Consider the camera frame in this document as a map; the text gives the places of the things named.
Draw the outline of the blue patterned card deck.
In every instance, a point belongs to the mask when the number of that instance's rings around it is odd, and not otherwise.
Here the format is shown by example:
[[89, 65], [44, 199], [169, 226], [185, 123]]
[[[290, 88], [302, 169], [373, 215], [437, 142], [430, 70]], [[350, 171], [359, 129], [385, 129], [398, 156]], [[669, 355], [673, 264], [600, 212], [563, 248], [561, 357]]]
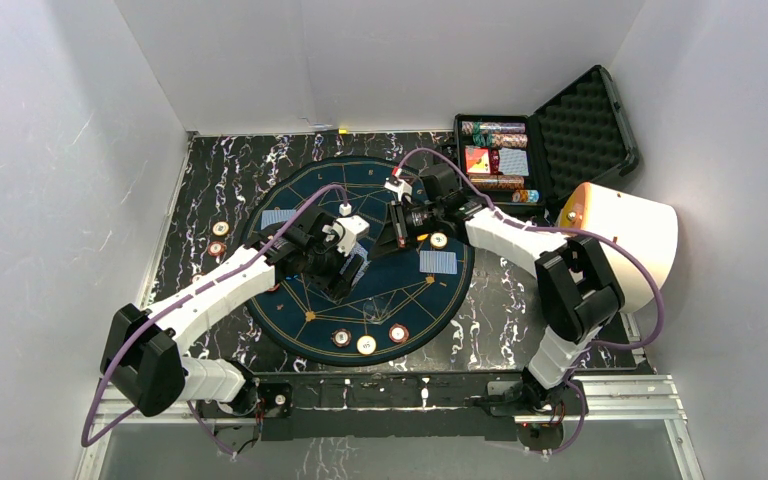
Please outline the blue patterned card deck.
[[358, 282], [366, 273], [370, 264], [370, 261], [368, 260], [368, 251], [362, 244], [358, 243], [353, 247], [350, 264], [358, 267], [354, 276], [354, 282]]

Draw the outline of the cream chip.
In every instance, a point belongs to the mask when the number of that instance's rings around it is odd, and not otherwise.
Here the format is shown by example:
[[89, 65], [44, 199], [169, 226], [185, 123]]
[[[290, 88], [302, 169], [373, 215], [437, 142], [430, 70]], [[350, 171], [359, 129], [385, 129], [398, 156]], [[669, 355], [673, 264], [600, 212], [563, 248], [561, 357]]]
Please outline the cream chip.
[[377, 341], [371, 335], [362, 335], [356, 344], [357, 351], [363, 356], [370, 356], [377, 350]]
[[442, 232], [434, 232], [429, 235], [429, 243], [434, 249], [444, 249], [448, 244], [448, 237]]

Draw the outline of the dealt card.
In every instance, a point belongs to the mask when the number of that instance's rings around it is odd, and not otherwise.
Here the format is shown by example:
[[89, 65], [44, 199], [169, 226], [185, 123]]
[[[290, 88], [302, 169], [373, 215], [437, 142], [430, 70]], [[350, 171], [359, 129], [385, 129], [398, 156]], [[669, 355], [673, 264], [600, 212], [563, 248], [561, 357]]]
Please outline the dealt card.
[[419, 271], [427, 274], [458, 274], [458, 258], [455, 252], [422, 250], [419, 252]]

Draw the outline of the cream chip off mat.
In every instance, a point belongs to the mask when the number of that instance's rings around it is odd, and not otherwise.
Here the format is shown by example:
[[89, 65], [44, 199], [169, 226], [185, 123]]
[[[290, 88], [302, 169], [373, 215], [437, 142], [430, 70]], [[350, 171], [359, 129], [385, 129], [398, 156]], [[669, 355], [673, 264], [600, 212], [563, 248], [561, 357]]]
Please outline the cream chip off mat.
[[230, 225], [226, 221], [218, 221], [213, 224], [211, 231], [217, 237], [224, 237], [229, 233]]

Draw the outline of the red chip off mat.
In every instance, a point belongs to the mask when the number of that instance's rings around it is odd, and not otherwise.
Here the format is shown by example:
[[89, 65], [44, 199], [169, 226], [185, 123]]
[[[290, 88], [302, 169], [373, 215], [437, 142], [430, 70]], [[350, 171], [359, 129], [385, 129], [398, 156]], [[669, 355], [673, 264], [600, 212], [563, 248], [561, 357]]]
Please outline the red chip off mat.
[[221, 257], [226, 250], [226, 245], [220, 241], [213, 241], [207, 247], [207, 253], [212, 257]]

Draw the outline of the red chip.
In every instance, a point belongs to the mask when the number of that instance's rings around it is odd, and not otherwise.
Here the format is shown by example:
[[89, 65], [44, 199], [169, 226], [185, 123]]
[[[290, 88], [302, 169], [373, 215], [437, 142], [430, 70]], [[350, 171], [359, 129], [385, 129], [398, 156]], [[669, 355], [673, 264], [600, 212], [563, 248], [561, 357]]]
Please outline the red chip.
[[409, 331], [401, 324], [393, 324], [389, 329], [389, 338], [396, 344], [404, 343], [409, 338]]

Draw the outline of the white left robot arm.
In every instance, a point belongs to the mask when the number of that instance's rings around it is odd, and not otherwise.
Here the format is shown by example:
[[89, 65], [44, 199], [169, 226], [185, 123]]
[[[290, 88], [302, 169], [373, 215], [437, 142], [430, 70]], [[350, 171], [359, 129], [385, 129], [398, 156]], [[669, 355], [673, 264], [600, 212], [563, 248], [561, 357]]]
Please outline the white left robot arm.
[[252, 233], [218, 267], [145, 309], [114, 315], [101, 371], [146, 417], [178, 401], [213, 401], [235, 416], [259, 400], [253, 372], [236, 360], [189, 358], [212, 326], [283, 280], [303, 276], [332, 300], [344, 299], [365, 267], [356, 252], [370, 230], [359, 215], [336, 216], [312, 206]]

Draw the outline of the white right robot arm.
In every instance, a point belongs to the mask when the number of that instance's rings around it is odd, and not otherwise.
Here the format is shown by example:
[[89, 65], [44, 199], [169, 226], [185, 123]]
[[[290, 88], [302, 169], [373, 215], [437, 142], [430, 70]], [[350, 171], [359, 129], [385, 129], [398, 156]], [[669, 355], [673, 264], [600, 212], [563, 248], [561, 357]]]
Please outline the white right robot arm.
[[546, 323], [521, 382], [501, 394], [489, 394], [479, 406], [504, 405], [550, 413], [563, 399], [565, 381], [590, 342], [624, 306], [625, 295], [600, 242], [584, 233], [543, 231], [492, 206], [481, 192], [457, 179], [455, 171], [435, 165], [421, 177], [428, 198], [412, 199], [412, 186], [399, 167], [384, 187], [394, 198], [372, 257], [401, 252], [417, 236], [442, 233], [489, 251], [524, 269], [537, 282]]

